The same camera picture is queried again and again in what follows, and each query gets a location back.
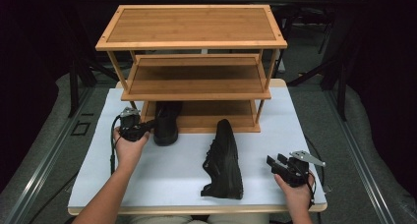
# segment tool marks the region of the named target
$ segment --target black sneaker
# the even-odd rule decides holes
[[[242,175],[238,164],[236,140],[227,119],[217,123],[203,169],[210,175],[211,184],[204,186],[201,196],[242,199]]]
[[[177,117],[182,109],[181,101],[157,101],[155,110],[156,126],[153,140],[158,145],[170,145],[178,139]]]

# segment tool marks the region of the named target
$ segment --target hand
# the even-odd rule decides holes
[[[276,182],[278,183],[278,185],[281,187],[282,191],[285,193],[287,207],[293,219],[293,222],[294,223],[306,223],[306,221],[298,222],[297,220],[301,218],[310,219],[309,205],[310,205],[310,200],[311,200],[311,193],[307,184],[297,187],[297,188],[292,188],[288,184],[286,184],[279,175],[274,174],[273,176]],[[310,186],[313,186],[314,184],[313,175],[309,174],[308,182],[310,183]]]
[[[123,169],[132,174],[141,157],[142,150],[148,142],[149,132],[146,132],[139,140],[132,142],[122,138],[119,134],[119,127],[117,127],[113,131],[113,138],[119,163],[117,169]]]

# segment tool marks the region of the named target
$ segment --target shelf top panel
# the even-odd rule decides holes
[[[96,50],[282,49],[269,5],[122,5]]]

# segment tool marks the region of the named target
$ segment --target shelf tier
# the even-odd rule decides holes
[[[154,119],[155,102],[145,101],[144,122]],[[215,133],[218,121],[227,119],[234,133],[259,133],[255,100],[184,101],[177,126],[180,134]]]
[[[122,100],[270,99],[259,54],[137,55]]]

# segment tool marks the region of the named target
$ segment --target gray floor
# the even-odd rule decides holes
[[[322,37],[318,27],[295,27],[284,55],[286,72],[278,77],[289,82],[299,73],[319,65],[322,56],[317,51]],[[29,223],[80,168],[106,92],[115,84],[103,74],[95,74],[99,79],[95,88],[80,85],[85,101],[71,120],[67,119],[70,110],[68,76],[57,82],[60,93],[53,112],[0,196],[0,223]],[[410,214],[412,208],[415,211],[413,200],[407,197],[407,192],[395,181],[373,147],[370,126],[359,97],[350,88],[347,90],[348,121],[341,122],[334,111],[332,93],[321,91],[320,79],[316,76],[289,90],[305,135],[328,165],[325,185],[331,186],[332,192],[327,194],[328,209],[321,214],[322,223],[417,223]],[[48,155],[56,159],[51,161]],[[50,169],[41,172],[39,164]],[[46,205],[33,223],[64,223],[71,217],[67,204],[72,183]],[[315,223],[319,223],[317,215],[312,216]],[[288,216],[272,214],[271,219],[285,221]]]

